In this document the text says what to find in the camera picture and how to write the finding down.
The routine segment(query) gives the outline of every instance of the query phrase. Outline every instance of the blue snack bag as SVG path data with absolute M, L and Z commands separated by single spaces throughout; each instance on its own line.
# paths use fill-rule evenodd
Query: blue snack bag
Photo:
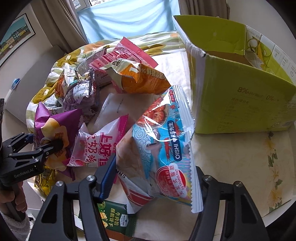
M 117 145 L 117 169 L 134 212 L 165 196 L 203 209 L 190 140 L 194 119 L 179 86 L 170 87 Z

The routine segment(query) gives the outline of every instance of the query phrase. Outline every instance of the blue curtain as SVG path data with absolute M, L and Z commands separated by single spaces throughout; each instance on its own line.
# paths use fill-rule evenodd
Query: blue curtain
M 178 0 L 112 0 L 78 12 L 90 43 L 175 30 Z

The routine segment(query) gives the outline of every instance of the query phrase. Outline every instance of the window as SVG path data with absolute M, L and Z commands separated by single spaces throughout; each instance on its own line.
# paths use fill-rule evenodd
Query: window
M 72 0 L 77 11 L 111 0 Z

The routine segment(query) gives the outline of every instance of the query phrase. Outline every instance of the cardboard box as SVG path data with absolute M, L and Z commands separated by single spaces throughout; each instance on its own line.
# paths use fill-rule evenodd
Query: cardboard box
M 287 130 L 296 65 L 256 30 L 222 18 L 173 16 L 190 70 L 196 133 Z

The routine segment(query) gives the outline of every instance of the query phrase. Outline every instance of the picture frame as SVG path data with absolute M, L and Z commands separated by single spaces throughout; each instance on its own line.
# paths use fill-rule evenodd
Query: picture frame
M 23 43 L 35 34 L 26 13 L 16 18 L 0 41 L 0 67 Z

